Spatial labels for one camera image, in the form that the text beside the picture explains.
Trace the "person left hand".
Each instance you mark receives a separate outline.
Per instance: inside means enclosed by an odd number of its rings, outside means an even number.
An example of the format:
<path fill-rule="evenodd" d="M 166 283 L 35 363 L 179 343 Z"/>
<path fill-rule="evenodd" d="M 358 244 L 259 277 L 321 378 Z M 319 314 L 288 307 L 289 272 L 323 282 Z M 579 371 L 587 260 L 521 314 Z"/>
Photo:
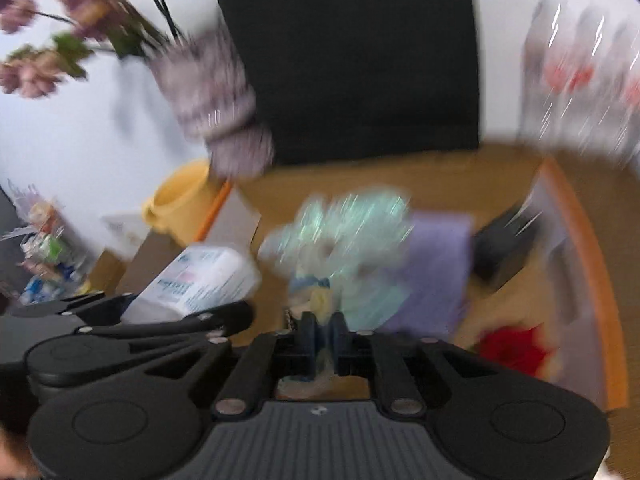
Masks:
<path fill-rule="evenodd" d="M 12 434 L 6 428 L 0 429 L 0 478 L 1 479 L 40 479 L 26 438 Z"/>

